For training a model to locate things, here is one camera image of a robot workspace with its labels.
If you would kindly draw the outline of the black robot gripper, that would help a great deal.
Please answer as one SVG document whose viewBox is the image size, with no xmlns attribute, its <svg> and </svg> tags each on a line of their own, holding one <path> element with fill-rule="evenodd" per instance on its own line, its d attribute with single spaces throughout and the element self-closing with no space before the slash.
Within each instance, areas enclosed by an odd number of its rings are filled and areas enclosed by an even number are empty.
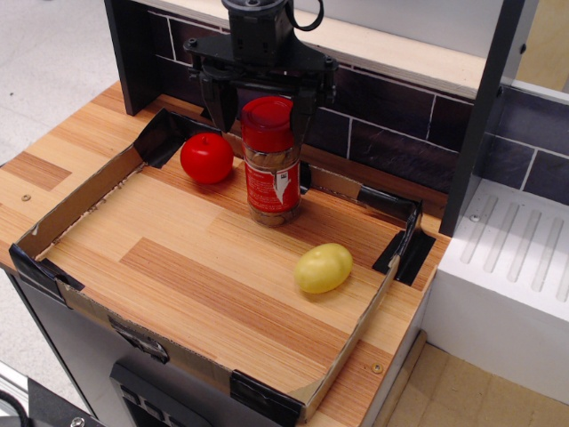
<svg viewBox="0 0 569 427">
<path fill-rule="evenodd" d="M 214 125 L 228 133 L 236 121 L 237 88 L 292 97 L 290 127 L 301 145 L 319 106 L 335 97 L 334 58 L 302 43 L 295 31 L 309 32 L 325 10 L 301 25 L 293 8 L 229 8 L 229 32 L 190 38 L 184 50 L 192 57 L 202 98 Z"/>
</svg>

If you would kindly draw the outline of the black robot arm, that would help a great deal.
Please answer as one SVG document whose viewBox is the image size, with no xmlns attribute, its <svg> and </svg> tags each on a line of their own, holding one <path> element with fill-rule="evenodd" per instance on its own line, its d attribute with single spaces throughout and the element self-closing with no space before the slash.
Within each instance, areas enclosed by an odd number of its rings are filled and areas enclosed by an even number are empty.
<svg viewBox="0 0 569 427">
<path fill-rule="evenodd" d="M 338 61 L 302 43 L 295 33 L 316 29 L 324 18 L 303 27 L 293 2 L 226 1 L 230 31 L 226 35 L 190 38 L 183 48 L 192 57 L 190 74 L 199 80 L 210 119 L 223 132 L 238 112 L 239 89 L 288 96 L 293 101 L 290 126 L 302 144 L 320 107 L 336 94 Z"/>
</svg>

